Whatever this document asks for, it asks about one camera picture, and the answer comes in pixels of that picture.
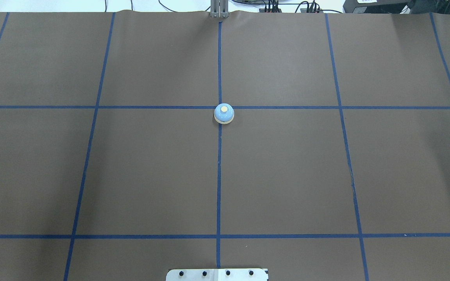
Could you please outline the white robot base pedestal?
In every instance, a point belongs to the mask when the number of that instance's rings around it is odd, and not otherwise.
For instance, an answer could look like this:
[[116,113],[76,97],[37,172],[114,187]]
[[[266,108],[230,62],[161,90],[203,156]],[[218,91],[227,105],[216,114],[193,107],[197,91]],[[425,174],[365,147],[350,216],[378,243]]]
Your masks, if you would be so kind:
[[174,269],[166,274],[166,281],[268,281],[267,269]]

